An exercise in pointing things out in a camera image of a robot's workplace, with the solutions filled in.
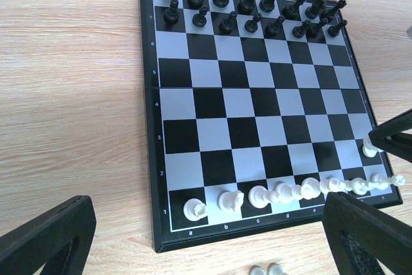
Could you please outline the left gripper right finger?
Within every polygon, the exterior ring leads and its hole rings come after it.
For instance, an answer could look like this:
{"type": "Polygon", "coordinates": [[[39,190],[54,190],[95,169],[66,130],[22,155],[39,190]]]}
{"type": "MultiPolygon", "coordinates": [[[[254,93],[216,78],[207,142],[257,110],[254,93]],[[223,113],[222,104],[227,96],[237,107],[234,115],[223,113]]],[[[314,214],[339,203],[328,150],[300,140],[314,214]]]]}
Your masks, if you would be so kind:
{"type": "Polygon", "coordinates": [[[411,274],[411,226],[346,194],[329,193],[323,227],[339,274],[411,274]]]}

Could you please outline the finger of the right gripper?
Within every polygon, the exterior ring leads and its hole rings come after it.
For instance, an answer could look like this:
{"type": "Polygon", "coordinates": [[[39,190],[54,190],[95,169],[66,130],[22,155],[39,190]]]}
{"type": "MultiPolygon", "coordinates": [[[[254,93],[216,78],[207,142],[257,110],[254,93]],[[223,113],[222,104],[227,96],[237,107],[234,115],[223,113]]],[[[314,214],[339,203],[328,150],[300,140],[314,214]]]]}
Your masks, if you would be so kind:
{"type": "Polygon", "coordinates": [[[411,134],[404,132],[409,129],[411,129],[411,110],[378,125],[368,135],[373,146],[411,161],[411,134]]]}

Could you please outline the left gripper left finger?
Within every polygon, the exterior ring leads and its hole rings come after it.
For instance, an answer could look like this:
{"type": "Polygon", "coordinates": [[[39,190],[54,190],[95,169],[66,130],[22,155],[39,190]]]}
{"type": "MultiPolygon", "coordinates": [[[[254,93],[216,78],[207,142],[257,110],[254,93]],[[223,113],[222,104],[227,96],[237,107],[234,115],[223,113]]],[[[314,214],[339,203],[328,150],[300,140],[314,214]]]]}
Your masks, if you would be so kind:
{"type": "Polygon", "coordinates": [[[1,237],[1,274],[82,274],[97,221],[78,195],[1,237]]]}

